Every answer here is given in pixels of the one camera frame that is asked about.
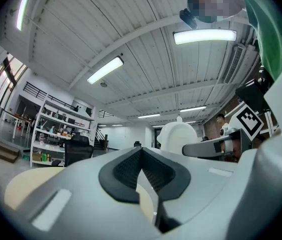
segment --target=white shelving unit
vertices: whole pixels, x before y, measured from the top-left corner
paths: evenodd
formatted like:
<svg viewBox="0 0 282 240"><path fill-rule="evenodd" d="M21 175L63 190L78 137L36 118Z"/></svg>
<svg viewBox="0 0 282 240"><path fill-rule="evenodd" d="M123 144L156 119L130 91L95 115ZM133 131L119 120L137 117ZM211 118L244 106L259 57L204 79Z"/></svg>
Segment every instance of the white shelving unit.
<svg viewBox="0 0 282 240"><path fill-rule="evenodd" d="M43 105L41 106L40 111L37 115L37 120L34 124L34 130L33 130L32 141L31 141L31 152L30 152L30 166L31 167L32 167L33 163L41 164L41 165L47 165L47 166L50 166L52 164L51 161L34 161L33 160L33 148L38 148L38 149L45 150L45 151L58 152L58 153L62 153L62 154L65 153L65 149L62 148L62 147L59 147L57 145L51 145L51 144L46 144L46 143L40 144L39 141L36 141L37 132L44 133L44 134L47 134L49 136L53 136L53 137L57 137L57 138L61 138L61 139L66 139L66 140L71 139L70 137L67 137L67 136L58 135L58 134L51 133L51 132L48 132L46 130L37 128L38 122L40 121L41 117L44 117L46 120L53 121L53 122L56 122L58 124L65 125L65 126L68 126L68 127L71 127L71 128L77 128L77 129L80 129L80 130L90 131L90 129L87 128L87 127L72 124L72 123L69 123L69 122L66 122L66 121L63 121L63 120L60 120L58 118L54 118L50 115L42 113L42 110L43 110L44 107L46 107L48 110L51 110L51 108L53 108L52 110L54 110L54 109L59 110L59 115L61 115L62 113L65 113L67 118L70 115L72 119L80 119L80 120L84 120L84 121L93 121L93 119L91 119L91 117L89 115L79 114L78 112L73 111L73 110L69 109L68 107L65 107L61 104L57 104L57 103L50 101L50 100L47 100L47 98L45 98L45 100L43 101Z"/></svg>

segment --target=green shirt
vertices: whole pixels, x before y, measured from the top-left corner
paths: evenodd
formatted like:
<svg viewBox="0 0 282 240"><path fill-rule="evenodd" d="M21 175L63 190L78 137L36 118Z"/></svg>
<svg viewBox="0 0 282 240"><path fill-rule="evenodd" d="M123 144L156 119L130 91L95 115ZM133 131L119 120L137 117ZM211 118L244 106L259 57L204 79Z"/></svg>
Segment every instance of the green shirt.
<svg viewBox="0 0 282 240"><path fill-rule="evenodd" d="M273 0L244 0L255 29L262 65L275 81L282 72L282 14Z"/></svg>

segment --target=box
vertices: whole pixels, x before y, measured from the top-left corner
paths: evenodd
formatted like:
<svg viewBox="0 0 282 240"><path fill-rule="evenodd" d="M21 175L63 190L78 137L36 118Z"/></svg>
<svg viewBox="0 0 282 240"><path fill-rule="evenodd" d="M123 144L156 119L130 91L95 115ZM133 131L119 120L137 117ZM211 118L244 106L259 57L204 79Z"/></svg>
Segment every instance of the box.
<svg viewBox="0 0 282 240"><path fill-rule="evenodd" d="M41 162L41 156L42 156L42 154L40 154L40 153L33 153L32 154L32 160L37 161L37 162Z"/></svg>

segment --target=textured black pad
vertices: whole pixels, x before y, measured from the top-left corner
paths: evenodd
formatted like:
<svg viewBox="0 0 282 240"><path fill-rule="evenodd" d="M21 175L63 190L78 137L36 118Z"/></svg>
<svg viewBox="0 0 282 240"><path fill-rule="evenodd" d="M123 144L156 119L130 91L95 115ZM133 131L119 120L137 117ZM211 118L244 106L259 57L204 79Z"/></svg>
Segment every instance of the textured black pad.
<svg viewBox="0 0 282 240"><path fill-rule="evenodd" d="M181 164L147 148L136 147L104 165L98 175L99 182L115 200L139 203L136 188L141 169L161 201L179 198L191 180L188 169Z"/></svg>

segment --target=rectangular light panel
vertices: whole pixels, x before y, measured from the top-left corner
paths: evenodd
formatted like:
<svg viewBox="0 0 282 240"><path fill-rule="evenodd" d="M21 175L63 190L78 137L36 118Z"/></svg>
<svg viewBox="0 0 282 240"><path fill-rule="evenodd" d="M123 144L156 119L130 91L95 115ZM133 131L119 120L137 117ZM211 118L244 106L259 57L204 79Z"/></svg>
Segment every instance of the rectangular light panel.
<svg viewBox="0 0 282 240"><path fill-rule="evenodd" d="M181 109L180 112L188 112L193 110L204 110L207 106L197 106L193 108Z"/></svg>
<svg viewBox="0 0 282 240"><path fill-rule="evenodd" d="M198 29L174 33L173 36L176 45L199 41L237 40L237 32L227 29Z"/></svg>
<svg viewBox="0 0 282 240"><path fill-rule="evenodd" d="M107 63L103 67L101 67L93 75L91 75L87 79L87 81L90 84L94 84L96 81L103 78L105 75L109 74L111 71L121 67L123 64L124 64L123 60L119 56L117 56L113 60L111 60L109 63Z"/></svg>
<svg viewBox="0 0 282 240"><path fill-rule="evenodd" d="M17 13L16 27L20 31L22 29L22 22L23 22L23 18L24 18L24 15L25 15L27 2L28 2L28 0L21 0L19 12Z"/></svg>
<svg viewBox="0 0 282 240"><path fill-rule="evenodd" d="M148 115L138 116L137 118L153 118L158 116L160 116L160 114L148 114Z"/></svg>

